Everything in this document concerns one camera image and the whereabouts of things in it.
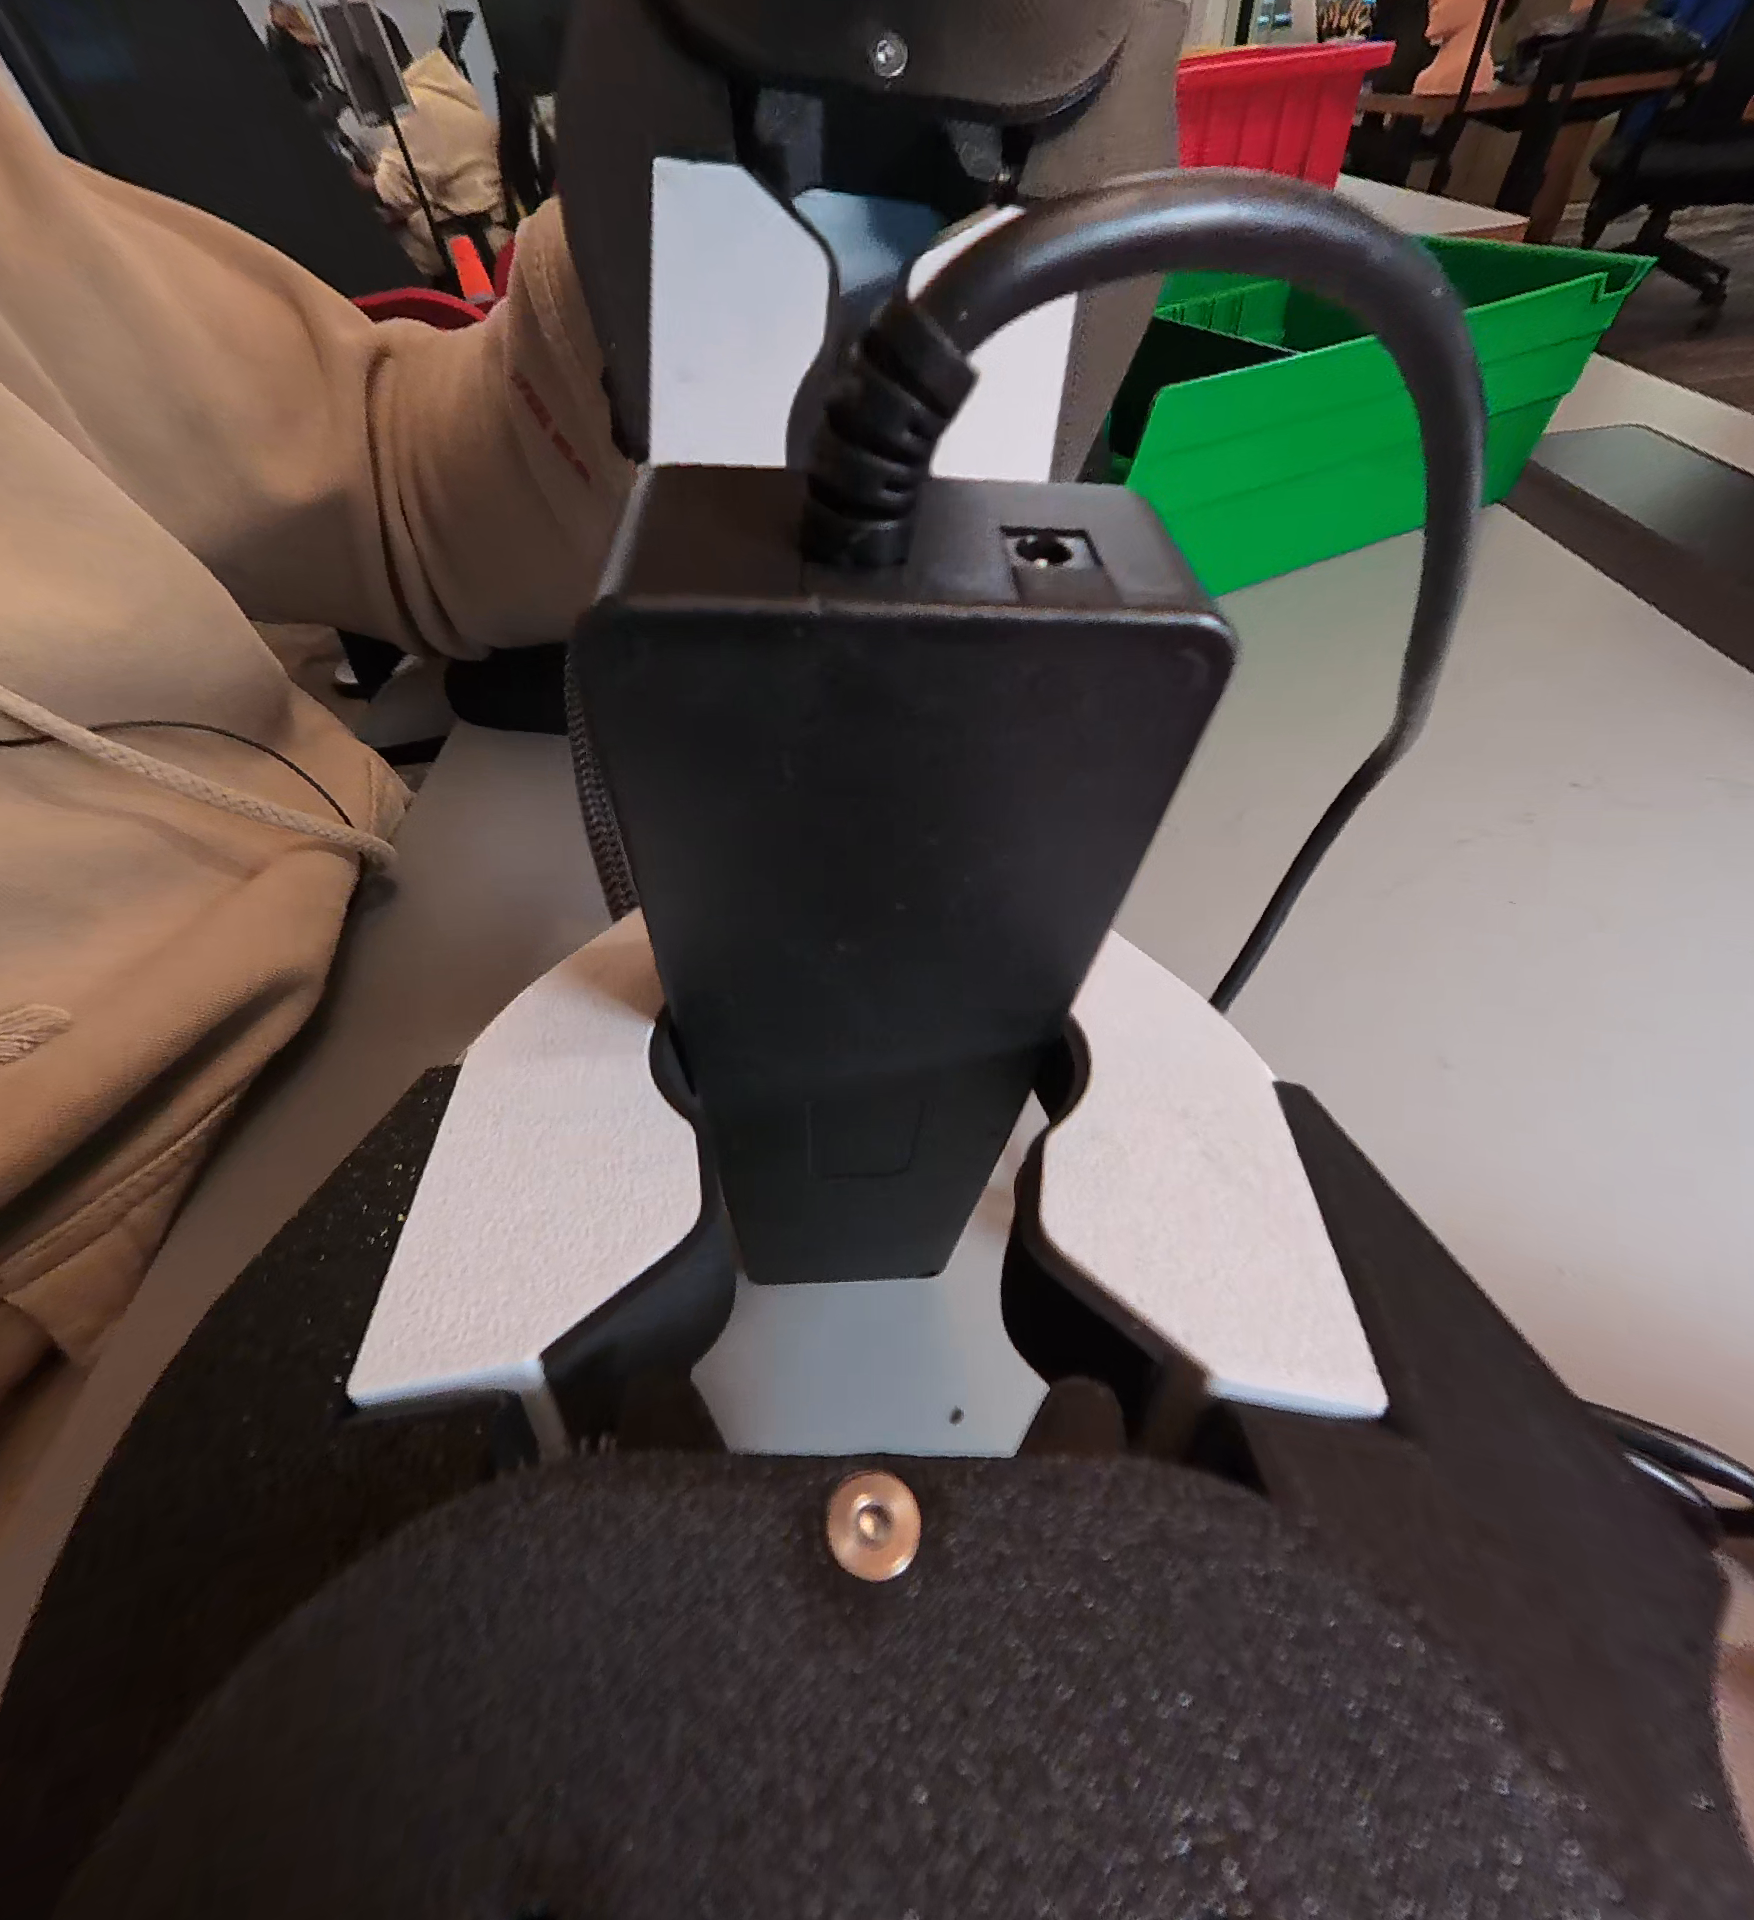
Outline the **red plastic bin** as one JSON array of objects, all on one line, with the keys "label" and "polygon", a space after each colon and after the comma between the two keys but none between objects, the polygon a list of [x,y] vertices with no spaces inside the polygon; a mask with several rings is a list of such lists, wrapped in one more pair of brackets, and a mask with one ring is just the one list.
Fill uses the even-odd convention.
[{"label": "red plastic bin", "polygon": [[1366,78],[1392,42],[1240,46],[1177,60],[1177,166],[1334,188]]}]

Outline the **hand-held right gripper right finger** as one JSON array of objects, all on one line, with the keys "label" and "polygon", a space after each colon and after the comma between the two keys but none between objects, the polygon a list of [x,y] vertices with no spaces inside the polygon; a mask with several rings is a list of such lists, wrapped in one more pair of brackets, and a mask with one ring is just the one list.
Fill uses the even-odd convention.
[{"label": "hand-held right gripper right finger", "polygon": [[1388,1400],[1275,1074],[1194,987],[1104,937],[1009,1244],[1231,1405],[1375,1424]]}]

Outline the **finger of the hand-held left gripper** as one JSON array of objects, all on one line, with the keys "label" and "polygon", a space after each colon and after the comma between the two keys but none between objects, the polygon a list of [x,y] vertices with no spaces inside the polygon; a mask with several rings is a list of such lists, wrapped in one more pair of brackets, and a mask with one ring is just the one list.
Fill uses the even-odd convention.
[{"label": "finger of the hand-held left gripper", "polygon": [[650,463],[783,467],[816,368],[944,227],[907,200],[785,197],[735,161],[653,160]]},{"label": "finger of the hand-held left gripper", "polygon": [[1008,323],[971,356],[976,383],[944,431],[931,474],[1047,485],[1077,323],[1073,296]]}]

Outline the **person's beige hoodie torso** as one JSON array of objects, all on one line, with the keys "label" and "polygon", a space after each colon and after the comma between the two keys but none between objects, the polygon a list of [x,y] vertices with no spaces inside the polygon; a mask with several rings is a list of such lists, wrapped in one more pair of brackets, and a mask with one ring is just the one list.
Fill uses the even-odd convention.
[{"label": "person's beige hoodie torso", "polygon": [[[386,837],[405,799],[194,567],[0,556],[0,736],[142,756]],[[229,1110],[313,1012],[361,863],[59,736],[0,742],[0,1506],[135,1299]]]}]

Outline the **black usb hub box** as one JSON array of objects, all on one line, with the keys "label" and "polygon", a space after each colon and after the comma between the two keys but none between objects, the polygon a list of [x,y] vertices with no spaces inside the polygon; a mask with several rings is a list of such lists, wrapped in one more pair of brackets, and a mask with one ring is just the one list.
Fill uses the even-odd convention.
[{"label": "black usb hub box", "polygon": [[804,495],[650,467],[572,637],[760,1286],[950,1260],[1236,652],[1134,493],[937,478],[871,570]]}]

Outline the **green plastic bin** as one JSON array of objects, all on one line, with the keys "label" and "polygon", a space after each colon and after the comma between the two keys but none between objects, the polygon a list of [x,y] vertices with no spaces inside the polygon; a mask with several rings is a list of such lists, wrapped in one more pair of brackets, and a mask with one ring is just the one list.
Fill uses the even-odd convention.
[{"label": "green plastic bin", "polygon": [[[1483,500],[1531,462],[1654,261],[1424,236],[1465,304],[1487,430]],[[1246,274],[1171,276],[1107,415],[1109,474],[1224,598],[1424,523],[1418,415],[1345,308]]]}]

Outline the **person's left forearm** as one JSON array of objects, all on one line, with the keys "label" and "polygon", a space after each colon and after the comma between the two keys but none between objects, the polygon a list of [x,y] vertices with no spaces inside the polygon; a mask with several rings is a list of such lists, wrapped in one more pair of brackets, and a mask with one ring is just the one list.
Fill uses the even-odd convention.
[{"label": "person's left forearm", "polygon": [[256,622],[474,660],[594,600],[632,467],[564,210],[474,326],[374,323],[239,227],[46,146],[0,88],[0,426],[22,544],[96,478]]}]

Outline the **black desk mat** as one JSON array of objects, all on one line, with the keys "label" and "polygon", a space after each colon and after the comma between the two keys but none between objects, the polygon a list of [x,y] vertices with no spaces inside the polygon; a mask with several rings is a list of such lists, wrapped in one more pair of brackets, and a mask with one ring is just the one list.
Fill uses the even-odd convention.
[{"label": "black desk mat", "polygon": [[1754,616],[1754,474],[1655,428],[1547,434],[1504,505],[1693,632]]}]

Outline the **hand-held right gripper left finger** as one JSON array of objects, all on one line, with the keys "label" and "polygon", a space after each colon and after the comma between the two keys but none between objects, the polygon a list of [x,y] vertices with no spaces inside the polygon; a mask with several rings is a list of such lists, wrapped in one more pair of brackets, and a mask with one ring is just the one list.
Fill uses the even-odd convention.
[{"label": "hand-held right gripper left finger", "polygon": [[683,1378],[739,1273],[640,917],[522,991],[466,1050],[345,1381],[373,1417],[499,1401],[533,1453]]}]

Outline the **red chair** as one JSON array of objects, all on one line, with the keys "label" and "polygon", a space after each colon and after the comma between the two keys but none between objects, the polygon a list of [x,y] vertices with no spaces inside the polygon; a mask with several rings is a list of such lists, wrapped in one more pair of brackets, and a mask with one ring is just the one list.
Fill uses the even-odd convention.
[{"label": "red chair", "polygon": [[486,250],[478,236],[454,234],[448,240],[454,287],[409,287],[365,294],[353,304],[371,320],[416,320],[435,330],[461,330],[493,312],[507,291],[516,240],[503,239],[496,250]]}]

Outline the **black office chair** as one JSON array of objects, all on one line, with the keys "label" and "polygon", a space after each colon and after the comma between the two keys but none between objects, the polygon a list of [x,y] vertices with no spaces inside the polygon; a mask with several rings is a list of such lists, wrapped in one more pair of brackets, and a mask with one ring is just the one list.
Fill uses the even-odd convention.
[{"label": "black office chair", "polygon": [[1754,2],[1650,2],[1648,12],[1683,27],[1706,44],[1712,74],[1630,109],[1590,160],[1594,179],[1582,244],[1622,216],[1642,210],[1630,250],[1697,292],[1708,312],[1727,299],[1729,272],[1673,240],[1685,210],[1754,207]]}]

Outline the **wooden desk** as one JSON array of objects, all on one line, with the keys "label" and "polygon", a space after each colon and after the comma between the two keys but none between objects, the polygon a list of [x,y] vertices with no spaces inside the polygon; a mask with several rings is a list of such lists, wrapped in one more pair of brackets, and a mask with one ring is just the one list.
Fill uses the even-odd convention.
[{"label": "wooden desk", "polygon": [[1578,78],[1576,82],[1496,84],[1462,100],[1437,94],[1388,94],[1369,88],[1352,121],[1345,171],[1359,179],[1406,186],[1422,160],[1431,161],[1426,191],[1441,196],[1465,128],[1513,135],[1494,207],[1525,220],[1522,240],[1549,244],[1584,175],[1603,128],[1651,102],[1685,97],[1713,74],[1713,60],[1688,67]]}]

